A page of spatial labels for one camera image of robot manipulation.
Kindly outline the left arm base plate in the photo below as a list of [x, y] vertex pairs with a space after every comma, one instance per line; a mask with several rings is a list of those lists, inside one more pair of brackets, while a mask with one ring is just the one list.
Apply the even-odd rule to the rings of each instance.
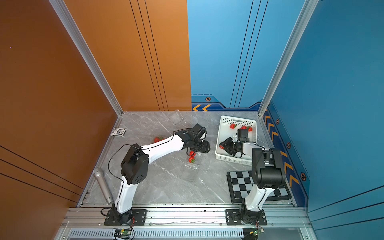
[[143, 226], [146, 221], [146, 209], [131, 209], [120, 214], [116, 210], [109, 210], [105, 218], [105, 226]]

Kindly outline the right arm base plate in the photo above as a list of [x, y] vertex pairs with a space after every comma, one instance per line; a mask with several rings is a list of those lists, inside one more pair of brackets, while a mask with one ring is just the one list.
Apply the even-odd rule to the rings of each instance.
[[251, 212], [240, 209], [226, 209], [225, 214], [228, 226], [266, 226], [268, 224], [264, 210]]

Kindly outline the white perforated plastic basket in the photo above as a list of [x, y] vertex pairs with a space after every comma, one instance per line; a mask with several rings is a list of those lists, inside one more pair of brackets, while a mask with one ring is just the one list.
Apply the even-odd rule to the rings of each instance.
[[[231, 124], [236, 124], [237, 125], [236, 128], [231, 129], [230, 128]], [[215, 149], [216, 160], [231, 162], [231, 163], [236, 163], [236, 164], [241, 164], [246, 166], [252, 165], [251, 156], [243, 155], [241, 157], [241, 153], [237, 153], [235, 156], [231, 156], [228, 153], [226, 153], [224, 150], [220, 149], [219, 147], [219, 144], [228, 138], [237, 140], [237, 137], [235, 135], [237, 134], [238, 130], [242, 126], [253, 128], [253, 131], [249, 132], [249, 138], [251, 142], [257, 143], [258, 142], [257, 122], [255, 120], [231, 117], [231, 116], [221, 116], [218, 137], [217, 137], [217, 146]]]

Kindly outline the clear plastic clamshell container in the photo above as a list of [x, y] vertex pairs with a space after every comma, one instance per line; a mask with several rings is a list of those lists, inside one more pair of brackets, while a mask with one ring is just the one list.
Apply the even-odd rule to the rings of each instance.
[[162, 136], [157, 136], [157, 137], [154, 138], [154, 143], [158, 143], [158, 142], [160, 142], [160, 141], [163, 141], [164, 139], [165, 139], [165, 138], [162, 137]]

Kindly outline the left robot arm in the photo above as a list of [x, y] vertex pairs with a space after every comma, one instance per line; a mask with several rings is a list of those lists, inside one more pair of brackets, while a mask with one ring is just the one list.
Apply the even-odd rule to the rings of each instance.
[[137, 187], [148, 174], [148, 168], [155, 160], [170, 153], [186, 149], [188, 153], [208, 153], [210, 143], [205, 140], [206, 128], [196, 124], [192, 128], [176, 130], [170, 137], [156, 143], [139, 146], [130, 145], [121, 162], [121, 185], [117, 199], [107, 213], [112, 225], [132, 225], [134, 223], [133, 198]]

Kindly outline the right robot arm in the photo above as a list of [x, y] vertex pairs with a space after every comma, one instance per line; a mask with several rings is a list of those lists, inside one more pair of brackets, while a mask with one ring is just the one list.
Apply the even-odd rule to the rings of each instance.
[[248, 137], [248, 130], [238, 130], [237, 140], [228, 138], [219, 147], [235, 156], [240, 153], [252, 158], [253, 186], [242, 201], [239, 209], [226, 210], [229, 226], [266, 226], [267, 219], [263, 204], [268, 196], [286, 181], [281, 152], [275, 148], [266, 148]]

